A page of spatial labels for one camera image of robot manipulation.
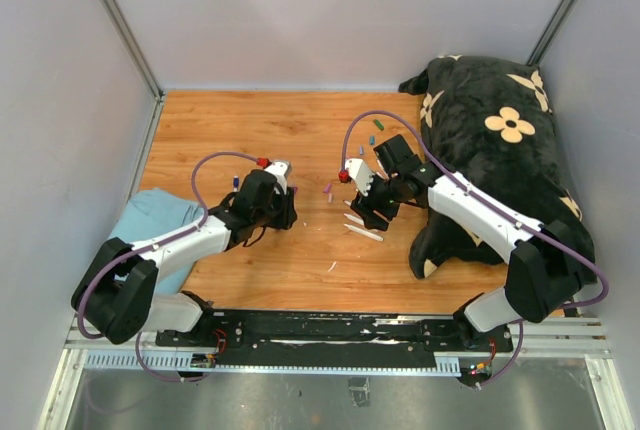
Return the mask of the beige cap marker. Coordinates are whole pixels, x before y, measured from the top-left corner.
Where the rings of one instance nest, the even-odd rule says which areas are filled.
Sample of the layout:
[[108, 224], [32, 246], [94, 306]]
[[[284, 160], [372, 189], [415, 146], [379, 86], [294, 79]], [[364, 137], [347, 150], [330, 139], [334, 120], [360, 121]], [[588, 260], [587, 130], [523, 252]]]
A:
[[351, 232], [354, 232], [356, 234], [362, 235], [366, 238], [369, 238], [371, 240], [377, 241], [377, 242], [383, 242], [384, 241], [384, 237], [376, 234], [375, 232], [371, 232], [368, 230], [365, 230], [363, 228], [357, 227], [355, 225], [351, 225], [351, 224], [347, 224], [344, 223], [343, 226], [348, 229]]

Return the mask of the pink cap marker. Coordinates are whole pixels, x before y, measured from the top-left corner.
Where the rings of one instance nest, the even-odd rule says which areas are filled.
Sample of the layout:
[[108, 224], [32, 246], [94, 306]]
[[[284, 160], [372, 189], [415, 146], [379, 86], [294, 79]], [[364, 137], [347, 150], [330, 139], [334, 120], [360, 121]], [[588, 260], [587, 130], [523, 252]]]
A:
[[360, 217], [356, 217], [356, 216], [351, 215], [351, 214], [348, 214], [348, 213], [344, 213], [343, 215], [344, 215], [348, 220], [350, 220], [350, 221], [352, 221], [352, 222], [354, 222], [354, 223], [356, 223], [356, 224], [359, 224], [359, 225], [361, 225], [361, 226], [364, 226], [364, 221], [363, 221]]

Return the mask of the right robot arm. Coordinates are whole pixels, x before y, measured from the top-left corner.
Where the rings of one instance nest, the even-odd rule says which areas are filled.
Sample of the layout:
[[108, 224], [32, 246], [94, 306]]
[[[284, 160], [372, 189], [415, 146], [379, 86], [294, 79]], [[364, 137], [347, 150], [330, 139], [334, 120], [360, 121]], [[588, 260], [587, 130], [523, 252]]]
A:
[[354, 183], [351, 208], [368, 229], [387, 230], [402, 204], [427, 208], [453, 220], [486, 243], [507, 266], [503, 286], [463, 304], [453, 315], [453, 337], [466, 350], [512, 322], [540, 323], [594, 276], [578, 252], [577, 238], [559, 220], [544, 224], [489, 196], [435, 157], [422, 161], [401, 135], [375, 147], [385, 176], [361, 158], [348, 158], [339, 173]]

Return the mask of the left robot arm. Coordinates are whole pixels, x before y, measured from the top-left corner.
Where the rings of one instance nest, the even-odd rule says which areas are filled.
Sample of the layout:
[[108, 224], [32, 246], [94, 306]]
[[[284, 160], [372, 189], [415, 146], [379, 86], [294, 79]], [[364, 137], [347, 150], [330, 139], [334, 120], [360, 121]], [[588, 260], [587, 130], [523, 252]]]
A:
[[156, 287], [189, 264], [257, 243], [268, 228], [290, 229], [297, 219], [291, 171], [281, 160], [251, 171], [205, 220], [134, 243], [106, 241], [72, 295], [79, 322], [115, 345], [140, 332], [165, 331], [195, 346], [207, 343], [214, 333], [212, 307], [191, 292], [160, 294]]

